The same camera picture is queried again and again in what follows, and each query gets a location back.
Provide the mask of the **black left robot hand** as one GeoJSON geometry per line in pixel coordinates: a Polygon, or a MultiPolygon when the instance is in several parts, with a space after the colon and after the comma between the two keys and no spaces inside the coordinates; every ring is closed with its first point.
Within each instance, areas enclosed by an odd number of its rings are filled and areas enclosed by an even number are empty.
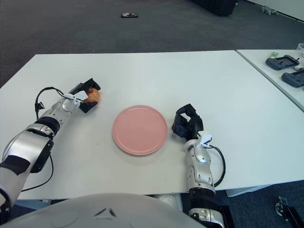
{"type": "Polygon", "coordinates": [[[99,84],[90,78],[86,82],[78,84],[69,94],[72,95],[72,99],[79,105],[79,108],[87,113],[100,101],[100,90],[99,84]]]}

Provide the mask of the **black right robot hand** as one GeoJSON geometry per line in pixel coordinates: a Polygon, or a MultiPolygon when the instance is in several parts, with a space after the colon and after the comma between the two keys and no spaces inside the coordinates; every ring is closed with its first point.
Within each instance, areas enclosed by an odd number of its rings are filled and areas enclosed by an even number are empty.
{"type": "Polygon", "coordinates": [[[203,121],[191,104],[176,111],[171,129],[174,134],[186,141],[198,139],[198,132],[204,130],[203,121]]]}

